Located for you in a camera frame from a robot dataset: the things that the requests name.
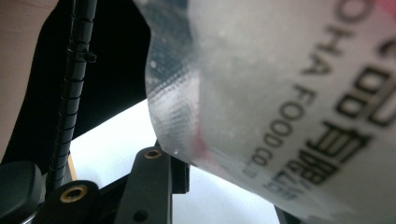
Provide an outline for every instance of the brass screw hole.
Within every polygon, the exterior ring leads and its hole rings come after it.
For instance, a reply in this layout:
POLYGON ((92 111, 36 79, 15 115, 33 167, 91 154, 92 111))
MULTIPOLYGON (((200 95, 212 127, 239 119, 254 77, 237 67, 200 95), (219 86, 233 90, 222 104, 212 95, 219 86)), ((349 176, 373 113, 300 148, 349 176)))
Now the brass screw hole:
POLYGON ((162 153, 159 150, 151 150, 146 152, 145 157, 152 160, 161 157, 161 155, 162 153))
POLYGON ((61 202, 63 203, 74 203, 82 199, 87 194, 87 186, 76 185, 65 190, 61 195, 61 202))

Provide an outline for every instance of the black plastic part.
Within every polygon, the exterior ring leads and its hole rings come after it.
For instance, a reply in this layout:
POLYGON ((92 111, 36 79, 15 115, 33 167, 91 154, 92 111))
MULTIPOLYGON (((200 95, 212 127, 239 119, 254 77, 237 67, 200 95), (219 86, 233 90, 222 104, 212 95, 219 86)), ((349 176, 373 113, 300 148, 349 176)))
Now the black plastic part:
POLYGON ((275 207, 275 211, 280 224, 303 224, 300 219, 292 216, 278 207, 275 207))
POLYGON ((70 146, 68 143, 73 138, 86 63, 96 61, 96 55, 89 52, 96 4, 97 0, 74 1, 58 132, 46 181, 47 197, 62 185, 64 168, 60 169, 60 166, 67 161, 69 150, 66 147, 70 146))
POLYGON ((66 67, 66 75, 64 76, 65 79, 73 81, 84 80, 86 66, 86 62, 68 61, 66 67))
POLYGON ((98 195, 98 187, 91 181, 65 184, 47 198, 32 223, 97 223, 100 214, 98 195), (79 200, 71 202, 71 199, 78 198, 79 200))
POLYGON ((67 163, 67 157, 69 156, 69 153, 58 156, 55 158, 55 155, 52 155, 52 164, 50 167, 55 168, 55 169, 60 169, 61 167, 66 166, 67 163))
POLYGON ((172 222, 170 166, 170 156, 160 147, 149 147, 137 153, 115 224, 172 222))
POLYGON ((73 5, 73 15, 91 21, 95 18, 96 4, 97 0, 80 1, 79 4, 73 5))
POLYGON ((81 95, 83 85, 84 81, 71 81, 65 79, 62 97, 64 99, 78 98, 81 95))
POLYGON ((171 157, 172 193, 185 194, 190 190, 190 165, 171 157))
POLYGON ((31 161, 0 165, 0 223, 20 223, 37 209, 41 172, 31 161))
POLYGON ((72 36, 74 41, 89 43, 91 40, 91 34, 93 29, 92 21, 83 21, 76 18, 72 18, 72 36))
POLYGON ((55 155, 65 155, 65 154, 69 153, 69 149, 70 149, 71 143, 72 143, 71 141, 70 142, 66 142, 64 144, 55 143, 54 154, 55 155))
POLYGON ((56 135, 56 144, 61 145, 70 142, 73 138, 73 131, 74 128, 66 129, 66 130, 58 130, 58 133, 56 135))
POLYGON ((62 184, 62 178, 64 177, 64 171, 66 169, 66 166, 61 166, 58 169, 52 169, 51 167, 49 168, 49 172, 47 174, 47 180, 50 182, 59 182, 61 180, 62 184))
POLYGON ((129 175, 125 175, 99 190, 100 204, 102 205, 100 224, 112 224, 114 222, 128 177, 129 175))
POLYGON ((75 126, 76 120, 77 113, 72 115, 59 114, 58 127, 63 127, 64 129, 71 129, 75 126))
POLYGON ((61 97, 60 113, 62 115, 74 115, 78 112, 79 98, 64 99, 61 97))

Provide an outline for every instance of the plastic bag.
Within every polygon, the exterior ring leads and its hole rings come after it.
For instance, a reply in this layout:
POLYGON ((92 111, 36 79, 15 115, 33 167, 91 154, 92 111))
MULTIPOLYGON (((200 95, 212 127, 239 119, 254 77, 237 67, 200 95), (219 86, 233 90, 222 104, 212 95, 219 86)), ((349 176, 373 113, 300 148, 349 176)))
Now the plastic bag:
POLYGON ((135 0, 165 151, 308 223, 396 223, 391 0, 135 0))

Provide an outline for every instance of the black bracket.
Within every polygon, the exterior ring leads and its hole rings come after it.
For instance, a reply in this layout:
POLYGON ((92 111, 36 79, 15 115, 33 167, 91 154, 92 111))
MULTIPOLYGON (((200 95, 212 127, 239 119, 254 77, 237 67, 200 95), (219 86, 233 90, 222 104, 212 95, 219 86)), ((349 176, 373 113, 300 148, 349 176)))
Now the black bracket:
POLYGON ((187 193, 189 182, 187 163, 161 147, 145 148, 137 153, 129 175, 103 189, 90 181, 74 181, 55 190, 33 223, 170 224, 172 194, 187 193))

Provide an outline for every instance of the white surface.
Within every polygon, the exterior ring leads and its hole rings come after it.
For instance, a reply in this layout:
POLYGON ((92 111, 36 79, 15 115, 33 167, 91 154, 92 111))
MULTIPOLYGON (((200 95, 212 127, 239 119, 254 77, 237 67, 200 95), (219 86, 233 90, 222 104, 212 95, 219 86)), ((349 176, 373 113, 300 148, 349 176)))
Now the white surface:
MULTIPOLYGON (((136 153, 156 140, 147 101, 125 110, 73 141, 78 179, 99 188, 130 173, 136 153)), ((174 223, 278 224, 274 206, 216 176, 191 167, 191 191, 174 195, 174 223)))

